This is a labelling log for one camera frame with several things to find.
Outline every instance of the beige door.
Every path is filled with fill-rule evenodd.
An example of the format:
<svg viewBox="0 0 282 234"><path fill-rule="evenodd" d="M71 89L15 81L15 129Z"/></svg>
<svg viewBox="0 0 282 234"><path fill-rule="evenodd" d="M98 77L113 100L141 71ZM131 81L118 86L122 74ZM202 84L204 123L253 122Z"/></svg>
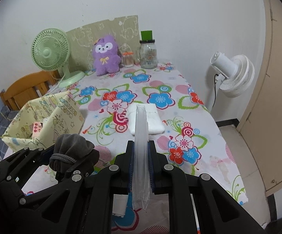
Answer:
<svg viewBox="0 0 282 234"><path fill-rule="evenodd" d="M240 130L270 195L282 188L282 3L269 0L272 38L266 76Z"/></svg>

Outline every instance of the blue flower print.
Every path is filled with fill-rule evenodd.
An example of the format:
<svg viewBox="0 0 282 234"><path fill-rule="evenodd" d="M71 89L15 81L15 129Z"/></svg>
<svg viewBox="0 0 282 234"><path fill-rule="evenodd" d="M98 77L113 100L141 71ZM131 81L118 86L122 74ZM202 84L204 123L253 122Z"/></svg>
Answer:
<svg viewBox="0 0 282 234"><path fill-rule="evenodd" d="M156 104L159 109L166 109L168 106L173 106L175 101L171 98L169 93L151 93L149 95L148 103Z"/></svg>
<svg viewBox="0 0 282 234"><path fill-rule="evenodd" d="M191 87L189 87L189 88L187 89L187 91L189 92L189 94L190 94L191 92L195 92Z"/></svg>
<svg viewBox="0 0 282 234"><path fill-rule="evenodd" d="M133 75L134 75L133 73L126 73L126 74L123 75L123 78L130 78Z"/></svg>
<svg viewBox="0 0 282 234"><path fill-rule="evenodd" d="M175 149L176 149L176 148L177 148L177 145L176 145L176 143L175 143L175 142L173 142L173 141L169 141L169 143L168 143L168 147L169 147L169 148L175 148Z"/></svg>
<svg viewBox="0 0 282 234"><path fill-rule="evenodd" d="M109 101L108 100L106 100L106 101L101 101L100 102L100 106L106 106L106 105L108 105L109 104Z"/></svg>
<svg viewBox="0 0 282 234"><path fill-rule="evenodd" d="M91 99L91 96L88 96L88 97L83 97L82 99L78 100L78 103L80 105L84 105L84 104L87 104Z"/></svg>
<svg viewBox="0 0 282 234"><path fill-rule="evenodd" d="M197 161L201 159L201 153L199 153L196 147L189 149L189 151L183 151L183 159L193 165L197 164Z"/></svg>
<svg viewBox="0 0 282 234"><path fill-rule="evenodd" d="M124 217L112 216L112 231L135 230L139 223L139 215L138 215L139 210L141 209L137 209L137 210L132 209L132 193L129 193L125 216Z"/></svg>
<svg viewBox="0 0 282 234"><path fill-rule="evenodd" d="M117 99L121 99L123 102L127 102L128 104L132 103L136 97L137 94L132 93L130 90L120 91L116 94Z"/></svg>
<svg viewBox="0 0 282 234"><path fill-rule="evenodd" d="M81 90L81 93L79 94L80 97L88 97L89 95L92 95L95 91L96 87L89 86Z"/></svg>
<svg viewBox="0 0 282 234"><path fill-rule="evenodd" d="M147 74L139 74L136 76L132 76L130 77L131 80L133 80L134 83L144 83L144 82L148 82L150 80L151 75L147 75Z"/></svg>

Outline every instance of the wooden chair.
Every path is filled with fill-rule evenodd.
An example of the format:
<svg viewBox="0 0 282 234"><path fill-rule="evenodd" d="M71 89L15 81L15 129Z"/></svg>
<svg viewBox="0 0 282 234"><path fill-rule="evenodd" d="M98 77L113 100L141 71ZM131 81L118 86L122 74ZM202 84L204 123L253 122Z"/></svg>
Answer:
<svg viewBox="0 0 282 234"><path fill-rule="evenodd" d="M57 81L55 78L60 78L57 70L26 75L15 81L5 92L0 92L0 97L10 109L20 110L29 100L39 98L36 89L42 96L45 95L49 90L46 82L54 85Z"/></svg>

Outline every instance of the clear plastic bag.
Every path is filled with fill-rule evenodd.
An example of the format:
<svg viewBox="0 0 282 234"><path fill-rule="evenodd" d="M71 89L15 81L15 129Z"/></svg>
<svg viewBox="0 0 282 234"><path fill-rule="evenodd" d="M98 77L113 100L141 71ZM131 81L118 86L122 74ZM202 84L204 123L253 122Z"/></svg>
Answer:
<svg viewBox="0 0 282 234"><path fill-rule="evenodd" d="M148 122L144 106L137 106L134 137L134 173L132 179L132 208L144 210L150 199L148 173Z"/></svg>

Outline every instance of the fan grille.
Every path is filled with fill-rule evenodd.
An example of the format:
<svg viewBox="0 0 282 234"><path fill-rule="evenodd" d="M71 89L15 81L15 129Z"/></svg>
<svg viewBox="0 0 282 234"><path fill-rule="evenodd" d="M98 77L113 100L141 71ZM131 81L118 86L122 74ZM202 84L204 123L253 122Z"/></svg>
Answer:
<svg viewBox="0 0 282 234"><path fill-rule="evenodd" d="M43 70L56 70L70 55L70 43L65 32L49 28L41 31L32 44L34 63Z"/></svg>
<svg viewBox="0 0 282 234"><path fill-rule="evenodd" d="M238 66L235 76L226 79L220 85L223 93L230 98L242 94L254 79L254 65L245 55L237 55L231 59Z"/></svg>

